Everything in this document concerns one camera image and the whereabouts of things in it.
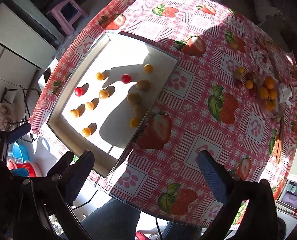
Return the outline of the green-brown round fruit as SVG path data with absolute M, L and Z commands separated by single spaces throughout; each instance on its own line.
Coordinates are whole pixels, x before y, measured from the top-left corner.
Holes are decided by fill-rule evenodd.
M 137 82 L 136 88 L 140 91 L 148 92 L 151 88 L 151 83 L 149 80 L 142 79 Z

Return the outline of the yellow cherry tomato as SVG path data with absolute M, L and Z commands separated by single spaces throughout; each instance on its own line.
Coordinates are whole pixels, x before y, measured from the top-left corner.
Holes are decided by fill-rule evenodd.
M 144 72 L 150 74 L 153 72 L 153 65 L 146 64 L 146 65 L 144 65 L 143 70 L 144 70 Z
M 246 83 L 245 83 L 245 87 L 247 89 L 252 89 L 254 87 L 254 83 L 252 80 L 248 80 Z

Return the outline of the white rectangular tray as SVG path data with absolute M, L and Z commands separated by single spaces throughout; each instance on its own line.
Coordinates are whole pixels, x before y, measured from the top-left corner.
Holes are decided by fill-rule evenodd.
M 120 163 L 137 132 L 130 126 L 133 107 L 127 102 L 137 92 L 139 80 L 150 81 L 148 92 L 140 92 L 142 103 L 152 108 L 160 96 L 177 58 L 134 38 L 103 34 L 70 74 L 50 113 L 48 126 L 77 155 L 92 151 L 94 171 L 107 177 Z M 146 64 L 153 72 L 144 72 Z M 121 82 L 129 74 L 132 81 Z

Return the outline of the pink strawberry tablecloth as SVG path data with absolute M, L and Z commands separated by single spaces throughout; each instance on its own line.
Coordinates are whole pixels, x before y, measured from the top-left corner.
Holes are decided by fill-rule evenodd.
M 211 0 L 113 0 L 82 30 L 47 81 L 30 118 L 43 132 L 59 93 L 93 42 L 107 30 L 126 34 L 178 58 L 153 106 L 157 138 L 145 132 L 108 178 L 92 179 L 113 197 L 151 215 L 208 226 L 221 208 L 198 166 L 207 150 L 242 179 L 267 179 L 279 193 L 297 145 L 297 66 L 247 18 Z M 278 72 L 292 91 L 283 121 L 261 108 L 256 94 L 235 86 L 233 71 Z

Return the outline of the green-brown fruit on paw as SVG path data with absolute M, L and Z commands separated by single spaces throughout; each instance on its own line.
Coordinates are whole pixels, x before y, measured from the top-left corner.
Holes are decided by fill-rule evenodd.
M 139 93 L 130 93 L 127 96 L 127 102 L 130 105 L 137 105 L 138 103 L 142 102 L 142 98 Z

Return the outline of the glass fruit bowl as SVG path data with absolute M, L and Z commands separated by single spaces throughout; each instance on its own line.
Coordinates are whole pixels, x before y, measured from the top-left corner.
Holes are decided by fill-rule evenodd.
M 280 112 L 277 110 L 277 80 L 274 78 L 276 85 L 275 88 L 271 90 L 267 90 L 265 87 L 263 87 L 263 82 L 265 77 L 262 77 L 259 79 L 259 82 L 257 83 L 257 99 L 259 101 L 259 105 L 264 112 L 265 115 L 267 115 L 269 118 L 277 119 L 280 117 Z M 286 105 L 282 103 L 282 110 L 286 109 Z

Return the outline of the crumpled white tissue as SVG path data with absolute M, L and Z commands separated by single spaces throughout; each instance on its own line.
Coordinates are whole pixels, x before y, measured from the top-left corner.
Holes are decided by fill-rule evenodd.
M 285 105 L 291 107 L 293 103 L 290 101 L 290 97 L 292 96 L 292 92 L 288 88 L 280 89 L 280 103 L 284 103 Z

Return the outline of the red cherry tomato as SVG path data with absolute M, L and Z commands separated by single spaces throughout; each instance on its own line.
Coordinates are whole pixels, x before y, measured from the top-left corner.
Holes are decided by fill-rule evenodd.
M 132 78 L 129 74 L 124 74 L 122 77 L 121 77 L 121 82 L 124 83 L 124 84 L 128 84 L 132 81 Z

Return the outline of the orange kumquat in bowl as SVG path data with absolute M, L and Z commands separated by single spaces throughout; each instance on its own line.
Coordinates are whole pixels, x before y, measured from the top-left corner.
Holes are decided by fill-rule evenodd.
M 276 82 L 273 77 L 266 76 L 263 82 L 263 87 L 265 87 L 267 90 L 271 90 L 275 88 Z

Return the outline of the purple plastic stool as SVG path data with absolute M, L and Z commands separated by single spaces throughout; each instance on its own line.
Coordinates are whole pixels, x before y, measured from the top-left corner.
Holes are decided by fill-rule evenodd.
M 50 5 L 50 9 L 47 11 L 47 15 L 50 15 L 60 25 L 62 31 L 67 35 L 72 35 L 75 31 L 73 24 L 83 16 L 88 18 L 87 14 L 74 0 L 55 0 Z

